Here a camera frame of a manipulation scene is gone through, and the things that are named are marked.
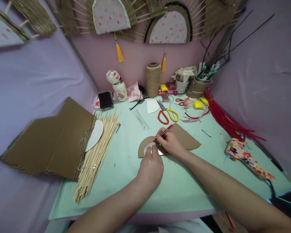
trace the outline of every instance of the person's left hand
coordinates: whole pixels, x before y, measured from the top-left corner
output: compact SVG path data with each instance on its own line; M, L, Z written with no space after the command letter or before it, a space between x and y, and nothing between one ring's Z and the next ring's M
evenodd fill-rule
M156 146L147 148L143 157L136 179L152 192L156 190L163 177L164 165L161 156L158 154Z

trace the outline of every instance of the clear plastic ruler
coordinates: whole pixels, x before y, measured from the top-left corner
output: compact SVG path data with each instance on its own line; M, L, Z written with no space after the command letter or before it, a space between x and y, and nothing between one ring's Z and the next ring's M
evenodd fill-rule
M134 110L134 115L137 118L139 124L141 125L141 127L143 128L144 131L147 131L149 129L148 125L146 124L145 120L142 118L142 116L140 115L140 113L138 112L138 110Z

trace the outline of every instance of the yellow tassel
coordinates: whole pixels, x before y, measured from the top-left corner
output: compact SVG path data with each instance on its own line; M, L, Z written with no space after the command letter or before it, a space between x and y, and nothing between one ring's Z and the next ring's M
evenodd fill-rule
M114 38L115 38L115 41L116 41L116 50L117 50L117 56L119 57L119 62L122 62L124 61L124 57L123 57L123 54L121 52L121 49L120 49L120 46L119 44L117 43L117 38L115 36L115 32L114 32Z
M167 45L165 47L165 56L163 59L162 72L165 72L165 69L166 69L166 48L167 48Z

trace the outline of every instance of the red marker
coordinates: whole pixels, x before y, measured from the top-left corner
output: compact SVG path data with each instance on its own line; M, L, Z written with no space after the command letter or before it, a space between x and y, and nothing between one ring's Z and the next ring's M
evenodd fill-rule
M173 126L174 126L173 124L171 124L170 126L168 126L166 130L164 130L163 132L160 133L160 136L163 136L163 135L164 135L168 130L170 130L171 127L173 127Z

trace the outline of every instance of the table surface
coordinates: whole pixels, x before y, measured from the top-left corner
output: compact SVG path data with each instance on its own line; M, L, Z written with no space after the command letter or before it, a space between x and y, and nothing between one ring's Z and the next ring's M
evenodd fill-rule
M178 95L177 98L184 99L185 96ZM63 179L49 219L81 215L122 189L136 177L141 162L141 159L138 158L140 143L146 137L155 136L157 131L161 127L165 127L165 125L158 121L158 111L147 113L146 101L130 111L129 108L135 104L136 102L128 103L127 101L114 104L117 111L122 112L120 117L122 125L112 138L90 195L83 198L80 205L74 203L73 193L76 188L76 182ZM164 102L164 106L169 107L169 103ZM181 106L173 102L171 108L178 112L180 119L186 120ZM135 110L140 113L149 126L147 131L144 131L137 121L133 113ZM203 112L203 110L195 110L193 108L187 111L192 117L198 117ZM271 197L270 188L265 181L259 179L240 161L226 159L227 156L224 154L224 150L231 137L218 125L210 113L204 116L201 122L183 123L179 121L178 124L202 144L192 151L194 154L228 173L262 198L268 199ZM276 195L280 196L291 191L291 183L261 149L251 140L247 142L245 150L250 152L253 158L267 172L276 177L275 180L272 180ZM176 213L218 208L194 174L181 161L172 155L163 156L162 159L164 163L162 182L139 209L139 213Z

